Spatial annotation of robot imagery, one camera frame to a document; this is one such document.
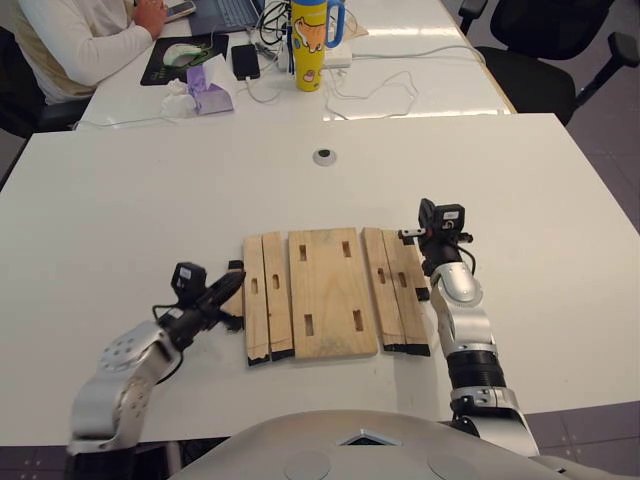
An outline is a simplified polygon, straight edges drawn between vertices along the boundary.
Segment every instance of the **person's hand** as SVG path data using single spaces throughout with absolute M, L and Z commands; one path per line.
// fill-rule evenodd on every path
M 160 36 L 167 19 L 167 7 L 163 0 L 139 0 L 133 20 L 148 30 L 155 40 Z

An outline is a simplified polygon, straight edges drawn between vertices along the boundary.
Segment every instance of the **person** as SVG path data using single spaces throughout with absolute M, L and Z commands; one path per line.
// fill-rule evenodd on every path
M 14 35 L 47 104 L 90 97 L 144 52 L 167 18 L 163 0 L 10 0 Z

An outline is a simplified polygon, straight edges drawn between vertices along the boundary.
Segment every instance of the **black chair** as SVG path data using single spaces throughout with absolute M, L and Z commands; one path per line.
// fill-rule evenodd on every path
M 0 128 L 29 138 L 58 132 L 80 120 L 89 100 L 46 105 L 44 95 L 15 37 L 0 27 Z
M 571 76 L 541 62 L 567 60 L 585 50 L 604 23 L 614 0 L 500 0 L 491 32 L 508 50 L 477 47 L 487 68 L 519 113 L 555 113 L 566 125 L 573 113 L 623 66 L 640 64 L 636 40 L 609 36 L 611 59 L 576 96 Z M 458 14 L 466 35 L 487 0 L 465 0 Z

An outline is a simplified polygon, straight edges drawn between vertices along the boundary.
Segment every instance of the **desk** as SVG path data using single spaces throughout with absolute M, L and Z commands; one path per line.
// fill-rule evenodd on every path
M 640 240 L 555 117 L 297 124 L 286 147 L 278 128 L 255 142 L 230 123 L 31 139 L 0 196 L 0 445 L 67 441 L 100 352 L 172 301 L 176 262 L 202 264 L 211 281 L 248 235 L 417 226 L 423 196 L 467 208 L 485 307 L 526 413 L 638 399 Z M 334 166 L 313 163 L 319 147 L 336 151 Z M 243 335 L 216 327 L 156 388 L 143 440 L 224 436 L 316 409 L 445 419 L 451 387 L 429 313 L 431 358 L 248 369 Z
M 369 36 L 350 42 L 354 53 L 413 53 L 445 45 L 466 44 L 439 0 L 349 0 L 348 8 L 358 22 L 369 30 Z M 167 25 L 163 33 L 164 36 L 190 34 L 187 20 Z M 246 33 L 232 34 L 229 48 L 247 42 Z M 160 114 L 160 103 L 166 95 L 166 89 L 140 86 L 140 78 L 151 50 L 100 84 L 83 120 L 112 124 L 153 118 Z M 489 79 L 482 65 L 471 52 L 465 50 L 448 50 L 420 59 L 354 61 L 348 69 L 341 91 L 364 95 L 389 76 L 404 70 L 411 72 L 420 93 L 410 116 L 510 113 L 501 92 Z M 408 84 L 406 78 L 400 80 Z M 325 82 L 327 81 L 331 79 L 325 74 Z M 331 120 L 334 116 L 325 109 L 323 89 L 311 94 L 300 92 L 296 90 L 292 77 L 273 69 L 265 73 L 255 85 L 256 94 L 262 98 L 270 98 L 274 91 L 281 90 L 279 100 L 273 105 L 259 104 L 245 91 L 239 94 L 236 112 L 233 114 L 209 115 L 180 123 L 240 122 L 246 126 L 273 121 L 290 124 Z M 386 88 L 370 100 L 331 100 L 334 109 L 351 119 L 404 113 L 409 104 L 410 98 L 399 88 Z M 166 122 L 156 120 L 134 125 L 155 124 L 166 125 Z M 79 128 L 95 127 L 81 124 Z

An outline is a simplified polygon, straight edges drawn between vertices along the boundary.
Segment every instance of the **laptop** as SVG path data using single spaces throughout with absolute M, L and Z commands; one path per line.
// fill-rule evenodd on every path
M 195 13 L 189 18 L 191 35 L 240 32 L 254 27 L 264 10 L 265 0 L 193 0 Z

